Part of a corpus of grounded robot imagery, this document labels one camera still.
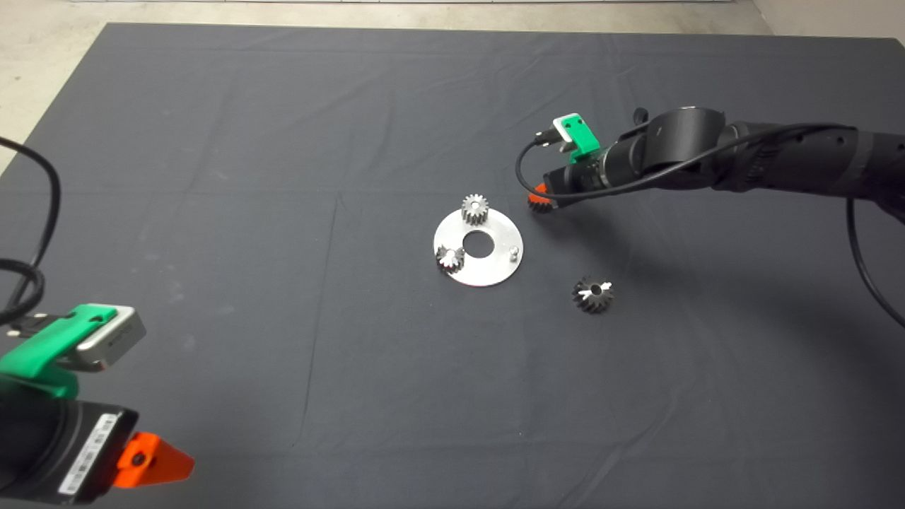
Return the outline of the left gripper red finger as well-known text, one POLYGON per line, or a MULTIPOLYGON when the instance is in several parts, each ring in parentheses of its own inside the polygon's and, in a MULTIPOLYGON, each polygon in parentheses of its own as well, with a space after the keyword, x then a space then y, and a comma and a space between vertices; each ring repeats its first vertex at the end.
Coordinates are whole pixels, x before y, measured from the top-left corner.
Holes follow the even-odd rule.
POLYGON ((191 455, 153 433, 136 432, 116 463, 113 486, 139 488, 187 480, 193 473, 191 455))

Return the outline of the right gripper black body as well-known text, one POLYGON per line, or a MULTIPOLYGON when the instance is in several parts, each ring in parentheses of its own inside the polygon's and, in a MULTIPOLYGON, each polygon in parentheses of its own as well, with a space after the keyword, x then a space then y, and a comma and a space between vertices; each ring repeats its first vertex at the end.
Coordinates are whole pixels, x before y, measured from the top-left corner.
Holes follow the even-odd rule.
POLYGON ((585 158, 544 175, 545 194, 585 194, 602 191, 601 158, 585 158))

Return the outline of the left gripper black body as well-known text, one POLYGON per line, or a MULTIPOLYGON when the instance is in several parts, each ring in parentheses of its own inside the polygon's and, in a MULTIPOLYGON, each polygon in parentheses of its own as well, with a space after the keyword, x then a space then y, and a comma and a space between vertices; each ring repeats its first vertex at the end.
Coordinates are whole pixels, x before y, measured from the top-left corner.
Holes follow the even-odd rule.
POLYGON ((139 413, 99 402, 54 403, 58 424, 28 477, 28 498, 49 505, 88 505, 109 492, 139 413))

